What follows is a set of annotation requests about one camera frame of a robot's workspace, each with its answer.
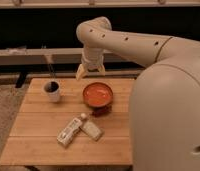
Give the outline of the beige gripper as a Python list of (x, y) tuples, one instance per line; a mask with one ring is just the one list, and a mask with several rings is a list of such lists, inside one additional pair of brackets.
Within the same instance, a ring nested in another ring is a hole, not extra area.
[(77, 80), (85, 77), (87, 75), (87, 70), (98, 69), (101, 75), (105, 75), (102, 49), (84, 46), (82, 50), (81, 62), (82, 64), (79, 65), (76, 73)]

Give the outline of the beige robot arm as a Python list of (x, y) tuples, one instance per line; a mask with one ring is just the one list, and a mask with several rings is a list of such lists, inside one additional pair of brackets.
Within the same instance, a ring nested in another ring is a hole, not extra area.
[(200, 41), (114, 31), (105, 17), (80, 23), (76, 35), (77, 79), (105, 72), (105, 50), (145, 68), (129, 100), (133, 170), (200, 171)]

